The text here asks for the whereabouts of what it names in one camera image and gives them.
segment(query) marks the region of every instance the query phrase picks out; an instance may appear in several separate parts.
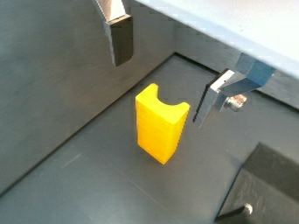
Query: gray wall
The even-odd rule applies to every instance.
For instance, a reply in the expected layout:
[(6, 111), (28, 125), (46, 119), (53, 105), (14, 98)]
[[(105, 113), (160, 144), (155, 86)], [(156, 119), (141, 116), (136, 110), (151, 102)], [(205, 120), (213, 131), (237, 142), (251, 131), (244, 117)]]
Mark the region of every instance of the gray wall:
[(135, 56), (113, 67), (91, 0), (0, 2), (0, 193), (172, 55), (173, 22), (125, 5)]
[[(237, 49), (180, 23), (176, 24), (175, 51), (219, 73), (225, 68), (233, 71), (241, 54)], [(293, 76), (276, 71), (259, 91), (299, 109), (299, 80)]]

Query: gray floor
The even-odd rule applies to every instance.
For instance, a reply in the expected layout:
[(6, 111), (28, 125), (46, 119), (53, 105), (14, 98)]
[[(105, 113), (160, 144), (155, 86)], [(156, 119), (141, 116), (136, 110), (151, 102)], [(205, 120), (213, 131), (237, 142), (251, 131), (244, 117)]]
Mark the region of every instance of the gray floor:
[[(2, 196), (0, 223), (212, 223), (259, 142), (299, 162), (299, 113), (261, 94), (197, 129), (192, 115), (212, 78), (172, 56)], [(136, 145), (135, 96), (152, 82), (164, 102), (191, 104), (167, 165)]]

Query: white tabletop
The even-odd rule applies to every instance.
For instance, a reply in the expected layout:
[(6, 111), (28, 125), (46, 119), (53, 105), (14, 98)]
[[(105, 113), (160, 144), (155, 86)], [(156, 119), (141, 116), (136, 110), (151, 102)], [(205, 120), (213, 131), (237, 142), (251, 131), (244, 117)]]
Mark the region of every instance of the white tabletop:
[(299, 78), (297, 0), (137, 0)]

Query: yellow block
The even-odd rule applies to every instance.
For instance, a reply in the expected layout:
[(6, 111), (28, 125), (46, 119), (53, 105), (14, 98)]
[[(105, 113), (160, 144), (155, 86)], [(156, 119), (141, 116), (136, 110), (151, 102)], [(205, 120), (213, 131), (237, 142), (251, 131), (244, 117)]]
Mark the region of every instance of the yellow block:
[(135, 98), (137, 144), (164, 165), (175, 153), (189, 112), (187, 102), (167, 105), (151, 84)]

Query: black object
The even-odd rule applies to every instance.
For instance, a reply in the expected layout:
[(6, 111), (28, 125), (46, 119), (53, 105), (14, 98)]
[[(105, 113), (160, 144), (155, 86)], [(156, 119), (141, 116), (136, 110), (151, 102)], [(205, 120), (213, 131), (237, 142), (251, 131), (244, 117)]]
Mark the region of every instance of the black object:
[[(247, 203), (252, 213), (244, 212)], [(215, 222), (291, 224), (299, 223), (297, 214), (299, 166), (260, 144), (239, 170)]]

